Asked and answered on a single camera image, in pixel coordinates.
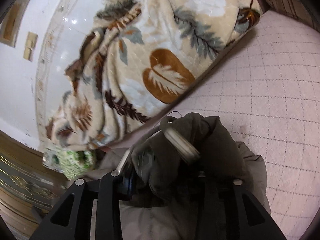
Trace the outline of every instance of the floral blanket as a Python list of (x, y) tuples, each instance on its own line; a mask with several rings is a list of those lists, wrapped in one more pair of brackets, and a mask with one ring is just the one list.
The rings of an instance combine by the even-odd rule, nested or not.
[(260, 18), (256, 0), (104, 0), (66, 69), (47, 137), (68, 150), (121, 140), (182, 95)]

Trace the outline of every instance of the gold trim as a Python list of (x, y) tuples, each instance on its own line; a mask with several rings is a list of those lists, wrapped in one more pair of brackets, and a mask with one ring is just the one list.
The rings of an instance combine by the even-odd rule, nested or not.
[(19, 192), (18, 190), (16, 190), (15, 188), (13, 187), (10, 187), (8, 184), (6, 184), (2, 179), (0, 179), (0, 184), (2, 186), (4, 186), (7, 190), (9, 191), (15, 191), (17, 195), (19, 195), (20, 197), (22, 197), (23, 199), (27, 200), (27, 201), (30, 201), (31, 203), (34, 203), (34, 204), (37, 204), (37, 205), (41, 205), (41, 206), (44, 206), (45, 208), (52, 208), (53, 205), (50, 205), (50, 204), (47, 204), (47, 203), (44, 203), (42, 201), (39, 201), (39, 200), (36, 200), (34, 198), (31, 198), (21, 192)]
[(30, 195), (33, 196), (33, 193), (40, 195), (41, 197), (47, 198), (47, 199), (55, 199), (58, 196), (53, 193), (52, 191), (40, 187), (35, 183), (32, 182), (27, 182), (24, 178), (19, 177), (19, 176), (14, 176), (14, 175), (9, 175), (5, 171), (3, 171), (0, 168), (0, 171), (2, 171), (5, 175), (9, 176), (9, 178), (20, 188), (25, 189), (26, 191), (29, 192)]
[(8, 161), (6, 158), (4, 158), (1, 153), (0, 153), (0, 160), (3, 161), (5, 164), (7, 164), (8, 166), (10, 166), (11, 168), (15, 169), (16, 171), (19, 171), (21, 172), (22, 174), (28, 176), (28, 177), (31, 177), (35, 180), (38, 180), (40, 182), (43, 182), (43, 183), (46, 183), (46, 184), (49, 184), (51, 186), (53, 186), (53, 182), (51, 181), (48, 181), (48, 180), (45, 180), (45, 179), (39, 179), (38, 177), (34, 176), (33, 174), (31, 174), (30, 172), (28, 171), (25, 171), (23, 170), (22, 168), (18, 167), (17, 165), (13, 164), (12, 162)]

